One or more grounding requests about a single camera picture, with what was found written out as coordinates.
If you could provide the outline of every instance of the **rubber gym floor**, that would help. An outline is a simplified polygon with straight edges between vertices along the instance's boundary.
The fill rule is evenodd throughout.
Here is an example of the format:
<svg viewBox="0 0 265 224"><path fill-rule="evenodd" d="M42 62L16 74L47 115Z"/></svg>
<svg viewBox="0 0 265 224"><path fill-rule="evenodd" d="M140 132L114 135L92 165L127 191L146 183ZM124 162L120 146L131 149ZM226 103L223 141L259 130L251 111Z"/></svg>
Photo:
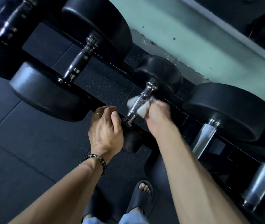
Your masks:
<svg viewBox="0 0 265 224"><path fill-rule="evenodd" d="M59 73L79 48L44 24L40 24L24 49ZM126 61L135 65L146 52L134 45ZM126 101L140 88L92 58L76 83L108 105L127 113ZM185 80L179 97L193 88ZM13 219L42 193L75 168L90 151L90 111L81 122L50 117L17 98L7 80L0 78L0 224ZM138 124L146 127L143 120ZM111 223L119 221L130 201L135 184L146 179L143 166L151 150L142 146L136 154L120 152L108 165L98 186L112 206ZM163 196L152 211L151 223L178 223L175 208Z"/></svg>

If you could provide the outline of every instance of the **left hand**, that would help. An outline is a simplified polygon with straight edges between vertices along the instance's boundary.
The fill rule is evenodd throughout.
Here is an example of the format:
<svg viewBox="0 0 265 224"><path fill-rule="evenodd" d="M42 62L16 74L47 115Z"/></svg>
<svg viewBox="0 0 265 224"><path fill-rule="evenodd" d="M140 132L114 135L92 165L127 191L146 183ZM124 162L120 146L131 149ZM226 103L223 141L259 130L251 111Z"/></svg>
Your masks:
<svg viewBox="0 0 265 224"><path fill-rule="evenodd" d="M88 132L91 154L101 156L108 164L123 147L121 119L115 106L96 109Z"/></svg>

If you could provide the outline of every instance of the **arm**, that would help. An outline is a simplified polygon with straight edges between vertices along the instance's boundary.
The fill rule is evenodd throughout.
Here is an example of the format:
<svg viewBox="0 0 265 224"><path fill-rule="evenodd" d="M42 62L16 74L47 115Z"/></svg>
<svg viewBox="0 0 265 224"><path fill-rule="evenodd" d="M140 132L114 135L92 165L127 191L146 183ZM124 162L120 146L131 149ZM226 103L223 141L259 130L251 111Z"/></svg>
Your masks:
<svg viewBox="0 0 265 224"><path fill-rule="evenodd" d="M165 103L152 104L146 117L163 157L180 224L248 223L193 156Z"/></svg>
<svg viewBox="0 0 265 224"><path fill-rule="evenodd" d="M109 106L98 108L88 132L91 153L101 156L107 164L123 146L121 120L115 110L116 107ZM9 224L80 224L102 172L97 158L87 159Z"/></svg>

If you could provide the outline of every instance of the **hand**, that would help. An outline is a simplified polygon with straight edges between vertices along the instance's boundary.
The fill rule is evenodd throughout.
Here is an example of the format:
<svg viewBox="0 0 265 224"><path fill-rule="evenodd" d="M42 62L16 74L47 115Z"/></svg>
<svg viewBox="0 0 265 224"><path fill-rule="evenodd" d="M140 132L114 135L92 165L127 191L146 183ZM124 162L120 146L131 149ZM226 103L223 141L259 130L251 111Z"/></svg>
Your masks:
<svg viewBox="0 0 265 224"><path fill-rule="evenodd" d="M123 147L121 119L115 106L96 109L88 132L91 154L101 156L108 164Z"/></svg>
<svg viewBox="0 0 265 224"><path fill-rule="evenodd" d="M162 125L172 122L169 105L162 101L152 103L145 120L152 135L157 137Z"/></svg>

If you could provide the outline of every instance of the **forearm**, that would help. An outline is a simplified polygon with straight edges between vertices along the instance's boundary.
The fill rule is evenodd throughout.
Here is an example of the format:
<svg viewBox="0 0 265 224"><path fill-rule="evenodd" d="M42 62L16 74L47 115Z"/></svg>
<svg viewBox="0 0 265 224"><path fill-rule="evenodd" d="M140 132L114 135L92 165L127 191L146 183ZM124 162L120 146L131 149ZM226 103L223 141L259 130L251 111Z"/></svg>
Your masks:
<svg viewBox="0 0 265 224"><path fill-rule="evenodd" d="M39 197L9 224L81 223L103 167L89 158Z"/></svg>
<svg viewBox="0 0 265 224"><path fill-rule="evenodd" d="M180 223L246 223L193 156L177 127L166 122L159 133L157 143Z"/></svg>

